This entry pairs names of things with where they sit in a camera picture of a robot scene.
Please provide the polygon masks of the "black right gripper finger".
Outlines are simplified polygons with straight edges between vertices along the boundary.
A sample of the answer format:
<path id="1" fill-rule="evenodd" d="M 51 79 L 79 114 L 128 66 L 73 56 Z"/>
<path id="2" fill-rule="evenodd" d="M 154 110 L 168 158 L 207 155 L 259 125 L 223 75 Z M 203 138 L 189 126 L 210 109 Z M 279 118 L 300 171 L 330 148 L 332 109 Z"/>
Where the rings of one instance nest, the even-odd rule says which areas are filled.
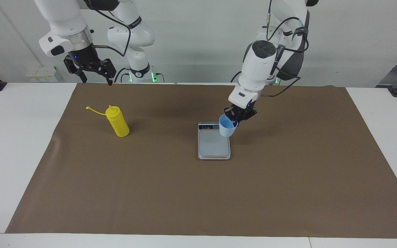
<path id="1" fill-rule="evenodd" d="M 109 86 L 112 86 L 116 75 L 116 69 L 110 59 L 98 61 L 96 73 L 103 76 Z"/>
<path id="2" fill-rule="evenodd" d="M 69 55 L 65 56 L 63 62 L 70 74 L 77 75 L 82 83 L 87 82 L 87 77 L 83 71 L 83 67 L 77 68 Z"/>

